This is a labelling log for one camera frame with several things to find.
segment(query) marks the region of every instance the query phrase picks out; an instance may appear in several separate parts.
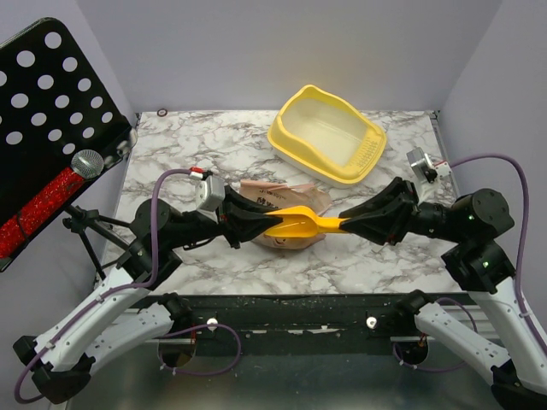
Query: cable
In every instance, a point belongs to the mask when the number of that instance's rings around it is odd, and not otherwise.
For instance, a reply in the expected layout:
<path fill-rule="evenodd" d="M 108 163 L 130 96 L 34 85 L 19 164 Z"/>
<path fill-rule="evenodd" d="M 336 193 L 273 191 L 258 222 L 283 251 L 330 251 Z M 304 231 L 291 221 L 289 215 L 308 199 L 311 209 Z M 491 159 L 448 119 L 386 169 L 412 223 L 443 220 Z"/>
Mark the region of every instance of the cable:
<path fill-rule="evenodd" d="M 157 240 L 157 202 L 160 195 L 160 188 L 162 187 L 163 181 L 170 175 L 174 175 L 176 173 L 182 173 L 185 175 L 190 175 L 189 169 L 170 169 L 163 173 L 160 178 L 156 181 L 156 184 L 154 185 L 154 190 L 152 192 L 152 199 L 151 199 L 151 205 L 150 205 L 150 237 L 151 237 L 151 248 L 152 248 L 152 272 L 150 274 L 150 279 L 146 282 L 143 282 L 142 284 L 123 284 L 122 286 L 116 286 L 115 288 L 111 288 L 104 293 L 102 293 L 100 296 L 102 299 L 109 297 L 113 295 L 116 292 L 119 292 L 120 290 L 125 289 L 138 289 L 138 288 L 147 288 L 151 286 L 157 279 L 158 269 L 159 269 L 159 261 L 158 261 L 158 253 L 159 253 L 159 246 L 158 246 L 158 240 Z M 29 404 L 34 403 L 35 401 L 40 400 L 43 398 L 43 395 L 36 395 L 30 399 L 26 399 L 21 396 L 21 386 L 23 385 L 23 381 L 25 380 L 26 375 L 31 371 L 31 369 L 38 363 L 38 361 L 44 356 L 44 354 L 49 350 L 55 347 L 55 343 L 61 339 L 62 335 L 64 335 L 68 329 L 70 329 L 75 323 L 77 323 L 87 312 L 89 312 L 91 309 L 93 309 L 97 304 L 99 304 L 100 298 L 94 299 L 91 301 L 88 305 L 84 306 L 79 312 L 77 312 L 46 344 L 46 346 L 40 350 L 36 355 L 31 359 L 31 361 L 25 366 L 23 371 L 21 372 L 21 375 L 17 378 L 17 381 L 15 382 L 14 387 L 14 397 L 15 400 L 20 404 Z"/>
<path fill-rule="evenodd" d="M 526 304 L 524 302 L 524 296 L 522 295 L 522 262 L 524 258 L 524 245 L 526 242 L 526 234 L 528 232 L 528 217 L 530 214 L 530 195 L 528 192 L 528 182 L 526 181 L 526 175 L 524 174 L 524 169 L 522 169 L 521 164 L 519 164 L 515 158 L 512 158 L 504 154 L 478 154 L 471 155 L 467 158 L 462 158 L 457 161 L 450 162 L 451 167 L 458 167 L 461 164 L 467 162 L 481 160 L 485 158 L 497 158 L 509 162 L 519 174 L 519 179 L 521 180 L 522 186 L 522 227 L 521 227 L 521 237 L 519 238 L 519 248 L 516 256 L 516 268 L 515 268 L 515 299 L 521 310 L 521 317 L 526 321 L 530 332 L 533 334 L 536 342 L 539 347 L 543 350 L 544 354 L 547 356 L 547 343 L 539 334 L 538 328 L 533 323 L 530 313 L 526 309 Z"/>
<path fill-rule="evenodd" d="M 192 333 L 193 331 L 200 331 L 202 329 L 208 329 L 209 327 L 220 327 L 221 329 L 226 329 L 227 331 L 232 333 L 233 338 L 236 339 L 236 343 L 238 344 L 238 351 L 237 351 L 236 356 L 234 357 L 232 363 L 230 363 L 226 367 L 223 367 L 220 370 L 215 370 L 215 371 L 212 371 L 212 372 L 193 372 L 191 370 L 179 369 L 177 367 L 170 367 L 170 366 L 166 365 L 165 362 L 163 361 L 162 355 L 160 354 L 160 346 L 159 346 L 159 343 L 158 343 L 157 358 L 159 359 L 160 363 L 162 363 L 162 366 L 160 367 L 160 369 L 167 368 L 170 371 L 172 371 L 174 374 L 178 373 L 178 374 L 187 374 L 187 375 L 190 375 L 190 376 L 205 376 L 205 377 L 207 377 L 207 376 L 218 376 L 219 374 L 229 372 L 234 366 L 236 366 L 238 364 L 239 358 L 241 357 L 241 339 L 239 338 L 238 333 L 233 328 L 231 328 L 230 326 L 223 325 L 223 324 L 220 324 L 220 323 L 214 324 L 214 325 L 198 325 L 198 326 L 189 327 L 188 329 L 184 329 L 183 331 L 176 331 L 176 332 L 173 332 L 173 333 L 168 333 L 167 335 L 162 336 L 160 338 L 163 339 L 163 338 L 166 338 L 166 337 L 180 336 L 180 335 L 184 335 L 186 333 Z"/>
<path fill-rule="evenodd" d="M 475 333 L 477 333 L 478 331 L 477 323 L 473 319 L 473 316 L 471 315 L 471 313 L 460 302 L 455 301 L 454 299 L 450 299 L 449 297 L 439 297 L 435 302 L 438 304 L 440 304 L 440 302 L 448 302 L 458 306 L 469 317 L 469 320 L 471 320 L 471 325 L 473 325 L 473 330 Z M 403 360 L 403 352 L 401 352 L 401 347 L 398 345 L 398 343 L 393 343 L 392 353 L 397 359 L 397 361 L 399 362 L 400 366 L 405 366 L 413 370 L 419 370 L 420 372 L 447 373 L 447 372 L 453 372 L 454 370 L 459 370 L 466 365 L 465 361 L 461 361 L 457 365 L 454 365 L 451 367 L 440 367 L 440 368 L 411 365 L 410 363 L 407 363 Z"/>

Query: lavender wall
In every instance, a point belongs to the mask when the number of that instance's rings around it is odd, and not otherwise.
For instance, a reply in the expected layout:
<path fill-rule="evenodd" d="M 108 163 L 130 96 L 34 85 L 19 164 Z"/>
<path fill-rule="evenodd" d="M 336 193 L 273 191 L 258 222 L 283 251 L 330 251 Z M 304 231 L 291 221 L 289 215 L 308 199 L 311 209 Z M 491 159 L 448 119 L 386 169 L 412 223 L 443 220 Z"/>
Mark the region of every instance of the lavender wall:
<path fill-rule="evenodd" d="M 500 0 L 78 0 L 137 111 L 440 108 Z"/>
<path fill-rule="evenodd" d="M 547 2 L 506 0 L 441 110 L 439 125 L 451 159 L 495 151 L 512 155 L 530 185 L 530 228 L 524 291 L 544 326 L 547 232 Z M 461 192 L 490 186 L 508 199 L 517 227 L 500 243 L 515 259 L 522 194 L 514 169 L 498 160 L 456 171 Z"/>

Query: paper bag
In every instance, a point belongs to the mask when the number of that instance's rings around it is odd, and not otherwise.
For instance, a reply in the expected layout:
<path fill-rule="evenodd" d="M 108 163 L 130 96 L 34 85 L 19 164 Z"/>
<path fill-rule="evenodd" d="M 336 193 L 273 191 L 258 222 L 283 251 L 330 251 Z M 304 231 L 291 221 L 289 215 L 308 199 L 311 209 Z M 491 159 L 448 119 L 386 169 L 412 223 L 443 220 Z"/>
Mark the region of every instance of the paper bag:
<path fill-rule="evenodd" d="M 323 214 L 332 205 L 331 197 L 326 192 L 318 190 L 315 184 L 287 186 L 286 184 L 242 179 L 239 193 L 245 198 L 273 208 L 290 208 L 304 205 L 318 215 Z M 304 249 L 324 238 L 324 233 L 314 237 L 286 238 L 269 237 L 261 234 L 253 239 L 253 242 L 271 248 Z"/>

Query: microphone grille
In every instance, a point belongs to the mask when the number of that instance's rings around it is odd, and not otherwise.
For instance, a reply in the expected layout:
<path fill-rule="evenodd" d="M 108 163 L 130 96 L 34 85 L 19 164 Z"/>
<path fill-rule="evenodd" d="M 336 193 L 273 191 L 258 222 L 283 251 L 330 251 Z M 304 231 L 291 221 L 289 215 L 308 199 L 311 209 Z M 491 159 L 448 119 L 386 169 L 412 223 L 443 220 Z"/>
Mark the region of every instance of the microphone grille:
<path fill-rule="evenodd" d="M 93 179 L 103 171 L 104 159 L 93 149 L 83 149 L 74 154 L 70 167 L 83 179 Z"/>

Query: grey wall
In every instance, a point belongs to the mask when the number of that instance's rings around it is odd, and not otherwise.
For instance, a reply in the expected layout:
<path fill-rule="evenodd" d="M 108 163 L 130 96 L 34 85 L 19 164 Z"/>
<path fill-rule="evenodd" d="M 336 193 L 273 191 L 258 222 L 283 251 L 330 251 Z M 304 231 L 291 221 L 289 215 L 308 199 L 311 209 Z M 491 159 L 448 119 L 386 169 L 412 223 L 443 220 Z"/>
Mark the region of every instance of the grey wall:
<path fill-rule="evenodd" d="M 138 110 L 440 108 L 500 0 L 78 0 Z"/>
<path fill-rule="evenodd" d="M 68 26 L 121 111 L 129 118 L 132 115 L 130 105 L 74 0 L 2 0 L 0 42 L 45 16 L 59 18 Z M 112 214 L 125 165 L 120 164 L 109 171 L 76 203 Z M 92 242 L 100 252 L 103 243 L 96 237 Z M 0 273 L 0 408 L 21 407 L 12 395 L 15 380 L 22 370 L 11 349 L 13 342 L 22 335 L 47 330 L 70 312 L 91 291 L 93 276 L 93 267 L 85 256 L 83 245 L 62 227 L 60 219 L 48 226 L 6 272 Z M 35 394 L 29 385 L 24 390 L 28 397 Z M 25 408 L 45 409 L 48 406 L 47 401 L 39 401 Z"/>
<path fill-rule="evenodd" d="M 451 159 L 496 151 L 515 157 L 530 185 L 531 215 L 523 284 L 547 326 L 547 2 L 506 0 L 443 106 L 440 128 Z M 521 188 L 515 171 L 498 160 L 456 171 L 462 192 L 490 186 L 508 199 L 517 228 L 501 244 L 515 259 Z"/>

